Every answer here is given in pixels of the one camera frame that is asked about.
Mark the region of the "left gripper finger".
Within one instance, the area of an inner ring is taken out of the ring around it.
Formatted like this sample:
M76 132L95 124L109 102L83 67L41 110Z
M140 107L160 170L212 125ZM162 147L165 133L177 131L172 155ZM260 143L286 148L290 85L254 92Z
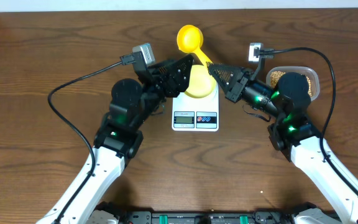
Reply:
M183 93L189 86L190 71L186 73L171 72L157 75L157 89L162 93Z
M149 67L151 73L171 73L171 72L182 72L186 73L191 70L193 65L194 57L191 54L184 56L181 59L174 60L168 59L160 63L156 63Z

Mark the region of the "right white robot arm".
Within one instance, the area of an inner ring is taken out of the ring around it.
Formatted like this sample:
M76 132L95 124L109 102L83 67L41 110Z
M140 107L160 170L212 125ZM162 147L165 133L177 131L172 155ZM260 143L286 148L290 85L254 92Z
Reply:
M227 99L244 100L274 118L268 126L273 147L309 177L342 223L358 223L358 180L307 115L311 98L306 76L287 72L271 87L247 68L213 63L207 67Z

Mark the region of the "yellow plastic scoop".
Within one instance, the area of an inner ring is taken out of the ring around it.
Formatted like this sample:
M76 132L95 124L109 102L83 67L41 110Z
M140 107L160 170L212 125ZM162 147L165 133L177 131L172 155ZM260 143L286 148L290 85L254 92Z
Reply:
M177 34L178 49L186 54L195 54L200 62L207 66L212 63L209 57L201 50L204 38L201 30L193 25L183 26Z

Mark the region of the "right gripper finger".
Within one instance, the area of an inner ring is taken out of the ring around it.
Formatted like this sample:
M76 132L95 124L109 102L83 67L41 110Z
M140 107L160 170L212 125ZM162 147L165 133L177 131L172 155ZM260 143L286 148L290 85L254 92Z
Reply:
M226 96L231 96L234 77L232 67L208 67L209 74L216 80Z
M241 79L244 75L242 67L232 65L207 63L209 74L217 81L218 84L230 84Z

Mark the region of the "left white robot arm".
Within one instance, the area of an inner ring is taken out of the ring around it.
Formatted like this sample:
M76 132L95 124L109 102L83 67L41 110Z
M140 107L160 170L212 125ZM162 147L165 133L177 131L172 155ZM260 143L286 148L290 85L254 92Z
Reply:
M148 66L143 55L121 57L138 79L114 84L112 100L93 142L86 141L89 156L74 181L39 223L86 223L109 186L123 173L143 141L140 127L167 98L175 98L189 85L194 58L165 60Z

